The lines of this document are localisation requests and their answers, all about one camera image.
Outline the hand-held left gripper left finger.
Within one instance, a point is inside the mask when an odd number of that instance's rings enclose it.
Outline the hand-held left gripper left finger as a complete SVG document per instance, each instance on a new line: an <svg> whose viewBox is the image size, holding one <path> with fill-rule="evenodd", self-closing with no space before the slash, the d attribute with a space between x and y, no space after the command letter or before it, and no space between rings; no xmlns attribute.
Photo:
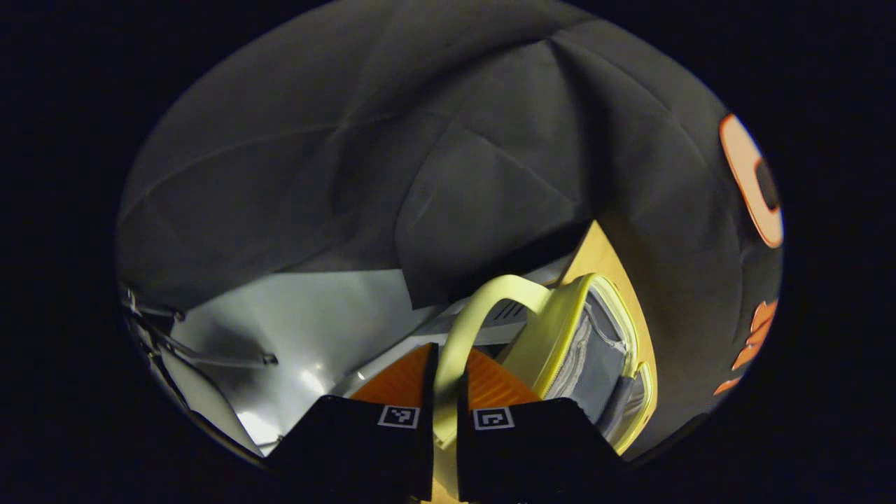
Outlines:
<svg viewBox="0 0 896 504"><path fill-rule="evenodd" d="M438 345L407 352L348 398L324 395L269 456L295 501L428 501Z"/></svg>

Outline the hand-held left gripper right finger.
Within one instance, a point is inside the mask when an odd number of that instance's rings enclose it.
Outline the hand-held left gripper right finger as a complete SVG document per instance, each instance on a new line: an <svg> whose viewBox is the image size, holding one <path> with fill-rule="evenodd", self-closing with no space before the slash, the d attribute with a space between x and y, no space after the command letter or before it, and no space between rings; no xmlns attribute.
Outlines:
<svg viewBox="0 0 896 504"><path fill-rule="evenodd" d="M543 400L483 351L458 388L458 497L570 503L623 472L617 451L570 398Z"/></svg>

